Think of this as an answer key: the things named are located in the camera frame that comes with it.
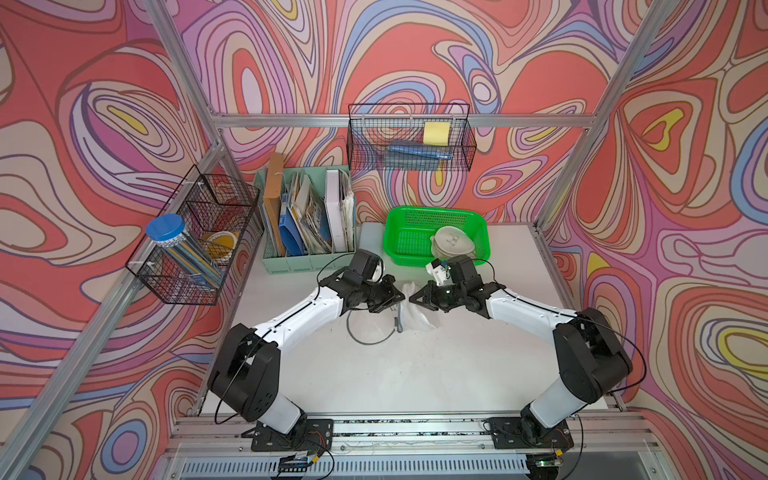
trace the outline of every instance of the psychedelic patterned wall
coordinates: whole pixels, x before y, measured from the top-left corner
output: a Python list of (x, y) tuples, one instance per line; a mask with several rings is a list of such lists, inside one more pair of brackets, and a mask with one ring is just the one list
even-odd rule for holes
[[(217, 112), (460, 100), (476, 113), (581, 114), (594, 111), (646, 10), (621, 0), (187, 0), (174, 20)], [(424, 205), (533, 221), (579, 133), (479, 128), (470, 173), (355, 172), (358, 220)], [(304, 166), (341, 164), (346, 151), (346, 129), (223, 134), (247, 177), (275, 150)]]
[[(0, 442), (208, 147), (136, 2), (68, 3), (0, 3)], [(225, 308), (143, 292), (38, 457), (41, 475), (83, 478), (74, 460), (89, 465), (128, 411), (151, 417), (132, 421), (157, 444), (194, 397)]]
[(137, 295), (32, 462), (26, 480), (144, 480), (193, 408), (256, 246), (250, 225), (216, 306)]
[(767, 78), (765, 2), (681, 2), (547, 229), (683, 478), (768, 478)]

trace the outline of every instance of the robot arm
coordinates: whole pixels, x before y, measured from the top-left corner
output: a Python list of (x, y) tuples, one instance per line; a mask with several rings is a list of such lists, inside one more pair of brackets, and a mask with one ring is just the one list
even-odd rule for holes
[[(559, 378), (521, 411), (520, 433), (529, 444), (537, 445), (569, 415), (596, 402), (632, 372), (629, 356), (599, 311), (559, 309), (510, 293), (495, 281), (483, 283), (466, 255), (451, 258), (447, 267), (452, 285), (430, 280), (410, 301), (445, 312), (465, 306), (533, 333), (557, 353)], [(437, 263), (428, 270), (440, 283), (445, 279)]]
[(279, 391), (280, 354), (361, 303), (378, 313), (405, 299), (385, 275), (373, 282), (381, 258), (357, 250), (348, 267), (321, 280), (307, 298), (278, 317), (227, 332), (208, 379), (208, 389), (248, 422), (259, 420), (282, 433), (300, 435), (304, 412)]

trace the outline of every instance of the metal bracket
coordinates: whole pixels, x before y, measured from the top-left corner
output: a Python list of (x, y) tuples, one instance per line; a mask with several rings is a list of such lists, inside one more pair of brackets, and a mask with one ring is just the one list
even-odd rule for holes
[(301, 452), (303, 450), (313, 452), (318, 449), (318, 445), (330, 450), (333, 443), (333, 420), (306, 420), (293, 436), (281, 435), (270, 427), (257, 423), (255, 427), (240, 436), (244, 439), (253, 439), (250, 443), (252, 452)]
[[(485, 421), (493, 437), (493, 446), (497, 450), (520, 450), (529, 449), (531, 445), (523, 440), (520, 424), (520, 417), (491, 417)], [(563, 420), (558, 423), (541, 441), (541, 447), (560, 450), (569, 450), (574, 446), (574, 440), (571, 437), (571, 431), (568, 424)]]

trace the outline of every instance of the binder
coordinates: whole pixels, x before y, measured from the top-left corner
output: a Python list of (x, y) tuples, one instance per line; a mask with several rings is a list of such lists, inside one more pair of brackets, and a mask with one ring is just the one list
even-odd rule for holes
[(326, 172), (326, 214), (334, 253), (351, 252), (353, 245), (353, 204), (349, 176), (340, 170)]
[(283, 194), (280, 199), (282, 204), (280, 206), (280, 239), (283, 241), (288, 253), (294, 257), (306, 255), (306, 246), (304, 240), (301, 239), (301, 233), (296, 228), (296, 222), (293, 221), (293, 216), (288, 211), (288, 194)]
[(346, 251), (346, 232), (341, 215), (341, 198), (339, 192), (339, 171), (326, 172), (326, 212), (331, 229), (331, 244), (334, 253)]
[(282, 200), (280, 194), (283, 192), (283, 164), (285, 164), (285, 155), (274, 153), (270, 157), (270, 162), (266, 168), (266, 179), (264, 181), (264, 209), (266, 210), (265, 222), (272, 226), (271, 232), (275, 235), (275, 248), (277, 248), (278, 257), (286, 255), (286, 248), (280, 238), (277, 237), (280, 227), (280, 207)]

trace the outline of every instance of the white table surface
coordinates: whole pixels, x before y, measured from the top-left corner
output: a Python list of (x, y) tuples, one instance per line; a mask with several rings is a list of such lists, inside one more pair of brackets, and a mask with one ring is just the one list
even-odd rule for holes
[[(489, 226), (488, 234), (498, 282), (562, 306), (527, 226)], [(316, 286), (316, 272), (269, 275), (258, 260), (263, 245), (234, 317), (248, 327), (281, 314)], [(431, 278), (382, 257), (397, 287), (414, 280), (421, 288)], [(491, 281), (488, 265), (478, 272)], [(554, 349), (524, 330), (464, 308), (426, 314), (436, 330), (406, 330), (375, 346), (355, 343), (346, 315), (338, 318), (283, 355), (280, 391), (309, 414), (494, 412), (522, 409), (558, 377)], [(364, 342), (384, 338), (393, 323), (388, 310), (353, 312), (350, 319)], [(218, 400), (209, 392), (202, 413), (214, 413)], [(603, 399), (587, 407), (606, 408)], [(222, 404), (220, 414), (232, 412)]]

